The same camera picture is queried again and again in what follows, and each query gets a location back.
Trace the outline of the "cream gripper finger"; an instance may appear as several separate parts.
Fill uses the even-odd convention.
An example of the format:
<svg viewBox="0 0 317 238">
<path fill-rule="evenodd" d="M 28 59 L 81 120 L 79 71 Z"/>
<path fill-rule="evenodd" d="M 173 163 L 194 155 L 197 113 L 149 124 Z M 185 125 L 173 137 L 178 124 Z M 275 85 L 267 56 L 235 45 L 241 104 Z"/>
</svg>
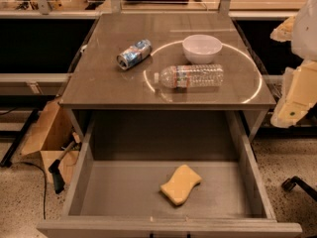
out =
<svg viewBox="0 0 317 238">
<path fill-rule="evenodd" d="M 289 128 L 301 120 L 317 103 L 317 62 L 305 60 L 296 69 L 288 67 L 282 77 L 281 98 L 270 124 Z"/>
<path fill-rule="evenodd" d="M 271 32 L 270 38 L 281 43 L 291 41 L 294 21 L 294 16 L 291 16 L 284 20 L 277 28 L 275 28 Z"/>
</svg>

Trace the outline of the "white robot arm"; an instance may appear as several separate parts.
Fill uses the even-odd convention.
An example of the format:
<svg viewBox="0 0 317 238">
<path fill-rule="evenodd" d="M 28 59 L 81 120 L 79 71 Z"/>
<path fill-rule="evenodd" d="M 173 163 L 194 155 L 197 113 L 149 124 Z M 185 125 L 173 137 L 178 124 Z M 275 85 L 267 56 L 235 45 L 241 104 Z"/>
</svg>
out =
<svg viewBox="0 0 317 238">
<path fill-rule="evenodd" d="M 288 128 L 317 103 L 317 0 L 308 0 L 295 16 L 275 28 L 270 38 L 291 41 L 291 51 L 303 59 L 296 69 L 285 70 L 281 98 L 270 118 L 273 126 Z"/>
</svg>

